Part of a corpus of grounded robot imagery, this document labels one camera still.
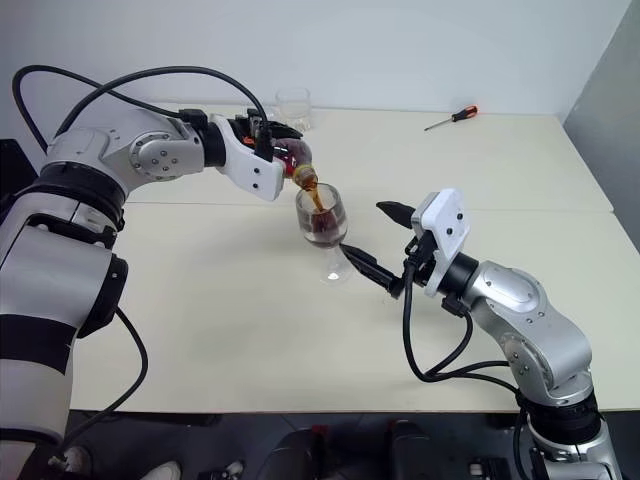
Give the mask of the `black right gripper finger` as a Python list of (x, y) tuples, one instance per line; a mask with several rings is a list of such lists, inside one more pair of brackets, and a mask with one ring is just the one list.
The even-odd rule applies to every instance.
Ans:
[(406, 229), (412, 229), (414, 208), (396, 201), (381, 201), (376, 207), (387, 215), (393, 222)]
[(383, 288), (392, 298), (399, 298), (404, 289), (401, 277), (381, 266), (375, 257), (360, 248), (341, 244), (340, 250), (357, 272)]

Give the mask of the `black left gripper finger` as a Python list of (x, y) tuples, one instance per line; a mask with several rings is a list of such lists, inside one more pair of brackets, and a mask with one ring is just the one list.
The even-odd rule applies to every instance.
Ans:
[(303, 133), (295, 128), (278, 121), (271, 122), (271, 141), (273, 144), (287, 144), (302, 139)]

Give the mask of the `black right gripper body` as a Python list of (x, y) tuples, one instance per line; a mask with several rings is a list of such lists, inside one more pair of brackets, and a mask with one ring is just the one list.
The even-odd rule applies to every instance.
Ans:
[(406, 258), (403, 262), (402, 285), (415, 283), (425, 287), (435, 269), (434, 252), (437, 243), (431, 231), (427, 231), (420, 238), (414, 236), (405, 247)]

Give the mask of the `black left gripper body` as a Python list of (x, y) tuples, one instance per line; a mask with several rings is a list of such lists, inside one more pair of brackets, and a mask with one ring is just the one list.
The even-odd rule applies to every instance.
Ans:
[(251, 148), (263, 160), (273, 160), (271, 132), (260, 116), (236, 116), (230, 120), (232, 131), (242, 145)]

